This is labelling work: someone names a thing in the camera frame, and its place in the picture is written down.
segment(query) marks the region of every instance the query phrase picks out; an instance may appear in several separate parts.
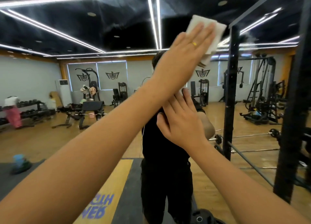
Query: black ceiling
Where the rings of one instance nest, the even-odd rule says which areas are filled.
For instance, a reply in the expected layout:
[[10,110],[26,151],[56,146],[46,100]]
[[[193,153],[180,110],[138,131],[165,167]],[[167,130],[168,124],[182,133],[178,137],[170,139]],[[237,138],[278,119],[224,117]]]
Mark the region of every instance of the black ceiling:
[[[176,35],[186,30],[193,14],[228,25],[258,0],[227,0],[226,5],[218,6],[220,1],[223,0],[160,0],[162,47],[168,48]],[[156,2],[152,2],[156,17]],[[269,0],[239,22],[239,26],[245,28],[266,13],[282,7],[275,18],[251,30],[247,39],[277,42],[289,38],[298,33],[302,2]],[[134,50],[156,47],[147,0],[82,0],[10,9],[107,52],[129,50],[126,47]],[[21,46],[50,55],[95,52],[3,13],[0,13],[0,26],[0,44]]]

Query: black t-shirt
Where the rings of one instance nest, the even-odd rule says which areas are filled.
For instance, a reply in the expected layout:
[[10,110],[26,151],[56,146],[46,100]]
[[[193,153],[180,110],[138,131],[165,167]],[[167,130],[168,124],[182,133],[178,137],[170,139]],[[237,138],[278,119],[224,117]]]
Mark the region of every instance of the black t-shirt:
[[[204,112],[204,109],[200,104],[194,100],[197,112]],[[163,162],[163,163],[179,163],[188,161],[189,155],[181,147],[175,145],[166,139],[160,129],[158,128],[156,121],[159,112],[164,112],[161,108],[145,125],[145,129],[142,129],[142,153],[147,161],[151,162]]]

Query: black shorts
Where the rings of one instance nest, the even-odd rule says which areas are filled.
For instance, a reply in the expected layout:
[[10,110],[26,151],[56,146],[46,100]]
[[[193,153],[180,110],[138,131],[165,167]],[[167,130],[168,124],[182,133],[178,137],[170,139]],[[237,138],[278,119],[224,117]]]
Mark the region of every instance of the black shorts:
[[160,167],[142,160],[142,206],[149,224],[163,221],[165,199],[168,212],[178,224],[189,224],[192,210],[192,172],[186,161],[178,166]]

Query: white paper towel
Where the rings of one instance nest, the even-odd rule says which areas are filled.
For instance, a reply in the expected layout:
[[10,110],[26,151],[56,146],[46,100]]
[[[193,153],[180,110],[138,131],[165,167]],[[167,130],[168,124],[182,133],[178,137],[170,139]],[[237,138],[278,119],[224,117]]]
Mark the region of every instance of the white paper towel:
[[210,62],[213,53],[216,52],[217,45],[219,44],[219,42],[222,38],[222,35],[223,35],[227,26],[224,24],[218,23],[216,20],[212,20],[212,19],[208,19],[205,17],[193,15],[192,19],[188,25],[186,33],[187,34],[190,33],[194,29],[194,27],[200,22],[204,23],[204,27],[208,26],[210,23],[216,24],[216,26],[215,26],[215,32],[216,33],[215,33],[214,41],[210,45],[209,49],[207,50],[206,54],[202,58],[201,62],[198,64],[198,66],[204,68]]

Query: pink bucket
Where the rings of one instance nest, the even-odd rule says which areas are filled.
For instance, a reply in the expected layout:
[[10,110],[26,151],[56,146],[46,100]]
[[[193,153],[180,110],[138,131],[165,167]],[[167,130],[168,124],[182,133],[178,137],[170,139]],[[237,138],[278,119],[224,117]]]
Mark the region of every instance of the pink bucket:
[[90,117],[90,118],[95,118],[94,113],[89,113],[89,117]]

